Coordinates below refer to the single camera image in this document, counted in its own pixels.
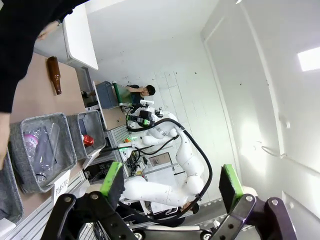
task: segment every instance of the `plastic label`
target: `plastic label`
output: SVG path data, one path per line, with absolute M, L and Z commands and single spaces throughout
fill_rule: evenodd
M 70 172 L 70 170 L 66 171 L 57 181 L 54 182 L 54 187 L 52 188 L 53 205 L 56 204 L 60 195 L 66 193 L 69 185 Z
M 38 145 L 38 139 L 35 136 L 31 135 L 31 134 L 24 135 L 24 142 L 25 143 L 31 143 L 32 146 L 34 146 L 35 148 Z

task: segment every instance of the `gray box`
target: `gray box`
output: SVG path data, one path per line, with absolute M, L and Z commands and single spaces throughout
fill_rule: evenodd
M 0 220 L 6 218 L 14 224 L 18 224 L 23 215 L 24 208 L 10 156 L 7 153 L 4 159 L 4 168 L 0 170 Z
M 53 165 L 54 174 L 45 182 L 38 183 L 32 164 L 28 159 L 24 132 L 41 127 L 50 129 L 52 124 L 60 127 L 57 149 L 55 154 L 56 163 Z M 63 113 L 53 113 L 44 116 L 30 117 L 22 122 L 10 125 L 10 141 L 14 168 L 20 177 L 20 185 L 25 193 L 45 193 L 52 185 L 47 186 L 60 173 L 72 169 L 77 164 L 77 156 L 72 143 L 68 121 Z
M 114 94 L 112 83 L 104 81 L 95 86 L 99 97 L 100 105 L 103 109 L 112 109 L 119 106 L 117 97 Z
M 97 110 L 81 112 L 66 117 L 68 120 L 77 160 L 87 159 L 96 149 L 106 145 L 100 114 Z M 85 147 L 81 135 L 87 134 L 94 139 L 92 146 Z

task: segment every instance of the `table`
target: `table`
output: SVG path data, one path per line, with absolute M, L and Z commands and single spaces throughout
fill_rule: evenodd
M 73 9 L 73 13 L 65 17 L 63 32 L 68 56 L 81 64 L 98 70 L 98 63 L 92 43 L 85 4 Z
M 56 95 L 54 85 L 49 79 L 46 62 L 46 57 L 33 54 L 28 72 L 16 88 L 11 123 L 44 114 L 71 115 L 85 111 L 76 70 L 59 62 L 62 94 Z M 70 178 L 81 171 L 82 164 L 83 161 L 77 163 L 71 170 Z M 19 193 L 24 208 L 24 219 L 51 196 L 51 191 L 33 194 L 24 194 L 20 191 Z

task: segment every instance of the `plastic bottle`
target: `plastic bottle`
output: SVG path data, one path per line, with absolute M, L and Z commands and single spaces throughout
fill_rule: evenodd
M 60 128 L 53 123 L 47 132 L 45 127 L 41 128 L 39 144 L 36 148 L 33 162 L 33 170 L 38 183 L 45 182 L 54 173 L 54 160 L 57 151 Z
M 23 134 L 24 143 L 26 146 L 25 148 L 26 154 L 31 163 L 33 163 L 35 159 L 35 153 L 36 153 L 36 148 L 38 146 L 40 134 L 41 134 L 40 128 L 31 130 L 31 131 L 26 131 Z

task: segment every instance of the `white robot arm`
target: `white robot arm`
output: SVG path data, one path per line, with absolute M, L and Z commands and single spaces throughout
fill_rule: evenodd
M 139 115 L 140 111 L 151 112 L 151 117 L 154 122 L 161 119 L 155 115 L 155 109 L 152 107 L 147 107 L 146 109 L 139 108 L 136 114 Z M 169 112 L 165 113 L 163 118 L 177 120 L 177 118 Z M 172 122 L 163 122 L 158 126 L 147 130 L 141 138 L 131 142 L 131 147 L 126 150 L 127 156 L 129 156 L 136 148 L 140 149 L 151 145 L 163 145 L 170 140 L 171 137 L 175 137 L 177 134 L 181 138 L 181 144 L 176 153 L 176 161 L 187 175 L 183 186 L 172 187 L 146 181 L 141 176 L 134 176 L 128 178 L 124 183 L 125 191 L 123 192 L 122 197 L 129 200 L 150 201 L 179 207 L 187 202 L 189 196 L 195 196 L 201 192 L 204 187 L 204 182 L 201 179 L 201 175 L 204 172 L 204 166 L 200 159 L 193 153 L 191 142 L 184 133 L 184 129 L 181 129 Z

